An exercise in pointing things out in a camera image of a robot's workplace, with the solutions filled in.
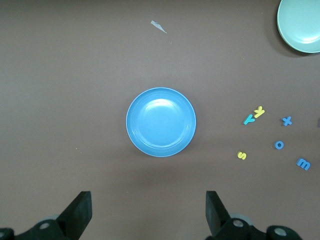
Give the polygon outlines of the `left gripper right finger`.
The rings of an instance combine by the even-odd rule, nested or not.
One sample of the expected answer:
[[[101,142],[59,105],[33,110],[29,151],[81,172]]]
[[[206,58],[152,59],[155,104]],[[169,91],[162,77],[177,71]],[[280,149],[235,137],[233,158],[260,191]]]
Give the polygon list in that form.
[[[205,217],[211,232],[208,240],[265,240],[267,235],[245,220],[231,217],[216,191],[207,191]]]

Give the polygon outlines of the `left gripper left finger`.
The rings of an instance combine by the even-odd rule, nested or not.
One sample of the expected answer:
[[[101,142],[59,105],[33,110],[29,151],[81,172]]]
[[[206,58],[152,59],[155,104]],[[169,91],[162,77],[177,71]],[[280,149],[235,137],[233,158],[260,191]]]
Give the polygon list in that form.
[[[78,240],[92,219],[92,195],[82,191],[56,218],[43,220],[18,240]]]

